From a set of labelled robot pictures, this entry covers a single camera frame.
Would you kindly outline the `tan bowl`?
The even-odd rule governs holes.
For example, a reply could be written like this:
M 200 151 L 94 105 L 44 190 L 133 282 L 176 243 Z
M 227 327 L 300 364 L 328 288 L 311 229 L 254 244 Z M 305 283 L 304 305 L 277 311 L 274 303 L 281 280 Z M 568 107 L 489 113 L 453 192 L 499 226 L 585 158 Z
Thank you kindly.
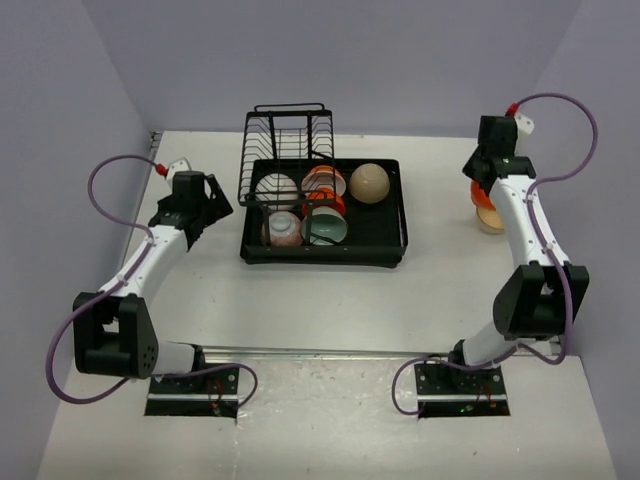
M 476 208 L 478 227 L 487 234 L 503 234 L 505 227 L 496 210 L 483 207 Z

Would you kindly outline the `orange white bowl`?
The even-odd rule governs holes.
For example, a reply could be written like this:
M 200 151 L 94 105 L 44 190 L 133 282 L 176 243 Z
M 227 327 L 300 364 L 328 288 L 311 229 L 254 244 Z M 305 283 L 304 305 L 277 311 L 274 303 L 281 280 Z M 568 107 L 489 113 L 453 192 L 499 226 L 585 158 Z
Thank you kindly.
M 347 190 L 347 183 L 343 175 L 330 165 L 318 165 L 312 168 L 301 182 L 301 189 L 312 192 L 319 188 L 330 188 L 342 196 Z

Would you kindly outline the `light green bowl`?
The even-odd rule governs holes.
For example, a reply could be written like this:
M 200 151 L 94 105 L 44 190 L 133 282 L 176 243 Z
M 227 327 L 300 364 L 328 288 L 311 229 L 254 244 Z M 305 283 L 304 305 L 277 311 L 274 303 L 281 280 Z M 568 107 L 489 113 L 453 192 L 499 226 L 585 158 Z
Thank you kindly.
M 304 241 L 316 246 L 333 246 L 345 240 L 348 224 L 345 218 L 330 207 L 317 207 L 307 215 L 300 226 Z

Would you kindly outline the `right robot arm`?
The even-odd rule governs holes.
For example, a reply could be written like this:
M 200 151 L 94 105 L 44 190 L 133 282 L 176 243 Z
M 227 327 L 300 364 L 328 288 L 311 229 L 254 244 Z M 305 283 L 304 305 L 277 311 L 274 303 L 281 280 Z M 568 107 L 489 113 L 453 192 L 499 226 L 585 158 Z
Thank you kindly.
M 589 285 L 587 269 L 571 262 L 546 219 L 532 161 L 518 152 L 524 133 L 513 116 L 482 117 L 476 149 L 463 167 L 502 220 L 514 270 L 493 301 L 491 321 L 448 355 L 446 380 L 459 393 L 481 382 L 481 369 L 519 348 L 553 337 L 567 341 Z

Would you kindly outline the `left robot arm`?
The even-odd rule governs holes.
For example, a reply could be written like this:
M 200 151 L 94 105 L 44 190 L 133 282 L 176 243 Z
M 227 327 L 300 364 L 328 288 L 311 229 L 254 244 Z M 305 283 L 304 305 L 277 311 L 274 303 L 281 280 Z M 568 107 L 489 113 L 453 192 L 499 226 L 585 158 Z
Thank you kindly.
M 74 300 L 76 368 L 86 374 L 147 379 L 172 376 L 187 393 L 201 390 L 207 367 L 193 344 L 159 341 L 149 312 L 166 276 L 205 229 L 233 209 L 216 177 L 181 171 L 157 202 L 146 237 L 122 269 L 96 293 Z

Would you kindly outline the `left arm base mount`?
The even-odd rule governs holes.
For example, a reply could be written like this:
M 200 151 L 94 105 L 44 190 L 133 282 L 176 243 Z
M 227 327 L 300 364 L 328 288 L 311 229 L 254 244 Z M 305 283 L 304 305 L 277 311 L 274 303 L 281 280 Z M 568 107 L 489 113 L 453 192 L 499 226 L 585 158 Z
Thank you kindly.
M 152 380 L 145 416 L 236 419 L 239 368 L 207 376 Z

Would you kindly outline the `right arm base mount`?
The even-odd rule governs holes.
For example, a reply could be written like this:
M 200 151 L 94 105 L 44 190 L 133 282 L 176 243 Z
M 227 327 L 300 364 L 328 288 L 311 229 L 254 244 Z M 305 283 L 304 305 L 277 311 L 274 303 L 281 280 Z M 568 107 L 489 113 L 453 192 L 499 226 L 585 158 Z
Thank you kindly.
M 419 418 L 510 415 L 500 367 L 465 372 L 430 361 L 413 369 Z

